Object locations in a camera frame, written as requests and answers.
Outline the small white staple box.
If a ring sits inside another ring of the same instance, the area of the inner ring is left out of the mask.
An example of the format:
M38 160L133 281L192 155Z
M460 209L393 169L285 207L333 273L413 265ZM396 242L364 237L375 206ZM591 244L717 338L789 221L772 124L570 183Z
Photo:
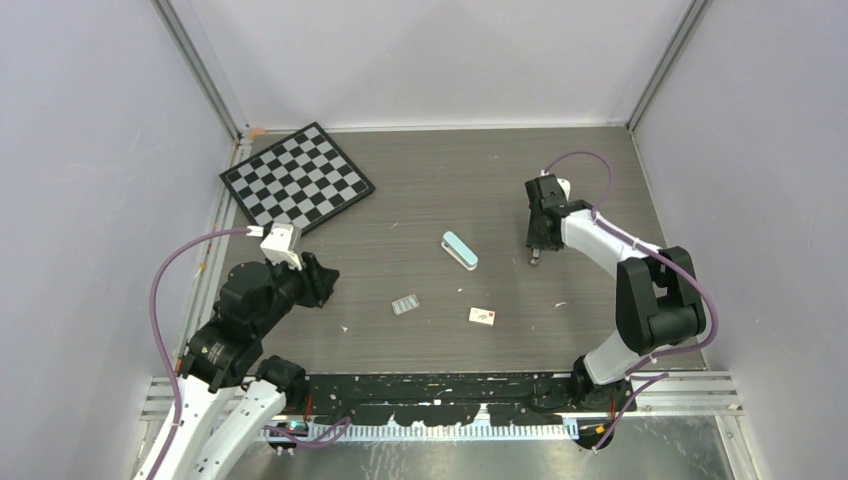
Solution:
M496 314L494 311L471 307L469 309L468 321L474 324L493 326Z

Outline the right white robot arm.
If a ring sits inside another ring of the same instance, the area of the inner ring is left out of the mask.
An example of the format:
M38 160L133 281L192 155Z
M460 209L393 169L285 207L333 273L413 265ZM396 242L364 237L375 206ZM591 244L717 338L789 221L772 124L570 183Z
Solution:
M625 376L650 355L703 333L701 296L693 286L689 253L644 244L607 223L584 200L570 200L569 183L542 174L525 184L529 203L526 245L536 266L543 252L570 248L584 254L615 280L615 329L597 348L579 357L569 393L584 410L596 410Z

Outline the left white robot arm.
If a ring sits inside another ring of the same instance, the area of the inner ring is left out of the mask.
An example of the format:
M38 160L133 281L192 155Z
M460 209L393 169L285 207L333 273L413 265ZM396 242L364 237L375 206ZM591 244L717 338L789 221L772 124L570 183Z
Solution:
M188 342L177 394L139 479L223 479L271 419L304 405L303 367L262 356L264 337L294 307L321 308L340 274L305 252L286 263L234 267L213 316Z

